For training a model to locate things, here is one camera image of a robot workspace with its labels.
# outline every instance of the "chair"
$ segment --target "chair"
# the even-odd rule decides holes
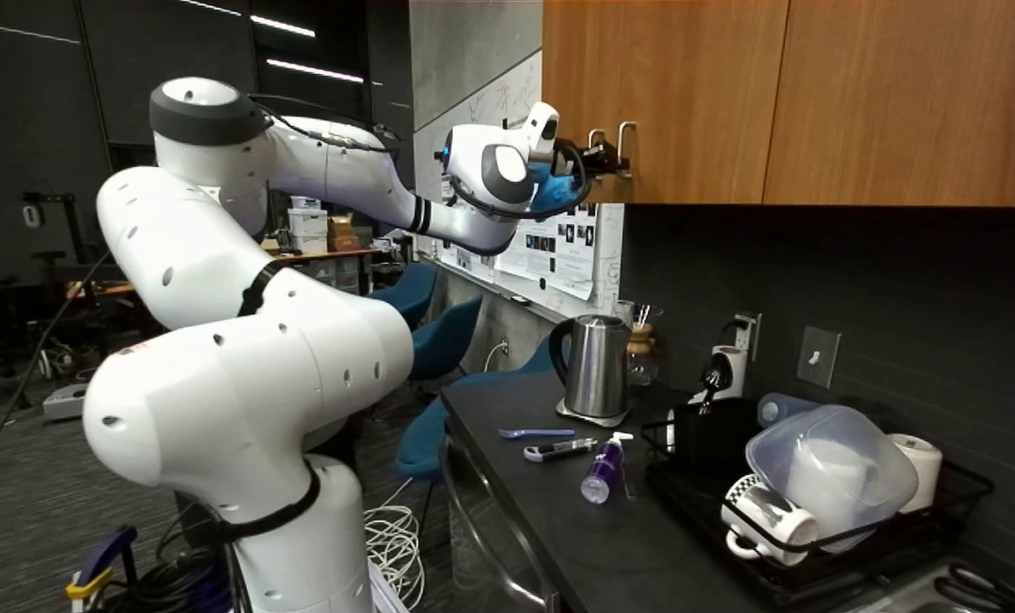
[[[372,297],[393,301],[405,315],[409,330],[417,330],[431,301],[431,292],[435,292],[435,266],[424,259],[417,259],[405,266],[394,287],[386,287]]]
[[[445,307],[435,319],[412,333],[412,370],[409,381],[438,381],[459,370],[474,339],[479,297],[469,301]]]
[[[519,367],[519,370],[485,370],[459,378],[453,383],[486,383],[512,373],[532,373],[532,370],[552,370],[549,339],[539,342],[539,349]],[[435,396],[402,433],[394,469],[405,476],[402,487],[412,480],[428,484],[419,519],[428,509],[431,490],[442,480],[442,441],[445,441],[445,406]]]

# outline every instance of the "spray bottle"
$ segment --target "spray bottle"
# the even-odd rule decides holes
[[[624,464],[624,439],[633,439],[633,433],[613,433],[603,450],[596,454],[596,459],[589,464],[581,484],[580,484],[580,493],[589,499],[589,502],[605,502],[611,499],[611,490],[619,476],[619,464]]]

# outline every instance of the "ceiling light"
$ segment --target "ceiling light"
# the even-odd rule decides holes
[[[229,14],[229,18],[241,18],[239,10],[229,10],[229,7],[218,7],[218,4],[204,4],[204,0],[179,0],[186,7],[202,7],[202,10],[211,10],[211,14]]]
[[[266,64],[284,66],[284,70],[300,70],[300,76],[330,78],[330,80],[355,80],[355,86],[364,86],[361,76],[327,70],[327,66],[317,66],[317,64],[295,64],[295,62],[278,62],[278,56],[266,56]]]
[[[250,20],[258,23],[258,27],[295,35],[295,37],[317,37],[311,27],[295,27],[295,23],[285,23],[285,20],[270,20],[263,14],[253,14]]]

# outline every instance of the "tray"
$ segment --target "tray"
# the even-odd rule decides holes
[[[946,459],[940,469],[933,506],[860,523],[854,532],[832,535],[809,546],[779,546],[764,532],[778,548],[809,551],[809,556],[801,565],[779,565],[774,559],[741,561],[725,548],[725,523],[720,517],[720,506],[730,506],[741,519],[757,523],[740,506],[723,499],[725,487],[733,484],[733,473],[737,476],[750,473],[750,467],[740,464],[740,467],[714,469],[681,454],[666,454],[671,450],[666,425],[671,421],[640,425],[640,435],[652,445],[652,459],[648,459],[652,490],[666,502],[666,509],[681,523],[700,535],[708,548],[723,556],[740,578],[747,578],[761,595],[767,595],[778,607],[795,607],[809,598],[829,601],[829,595],[859,591],[870,582],[904,575],[931,559],[946,556],[946,548],[956,540],[974,506],[993,490],[989,476]],[[820,551],[820,546],[845,540],[852,535],[870,535],[870,539],[841,556]]]

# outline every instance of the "floor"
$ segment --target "floor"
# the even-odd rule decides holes
[[[149,490],[113,476],[86,445],[79,418],[45,418],[40,397],[63,381],[29,381],[24,409],[0,433],[0,613],[69,610],[63,582],[86,551],[118,523],[138,532],[132,551],[138,571],[155,565],[159,539],[177,529],[170,490]],[[355,469],[364,502],[397,490],[393,454],[421,396],[393,396],[361,416]],[[402,502],[421,506],[424,487],[402,490]],[[445,496],[431,490],[421,532],[424,595],[421,613],[451,610]]]

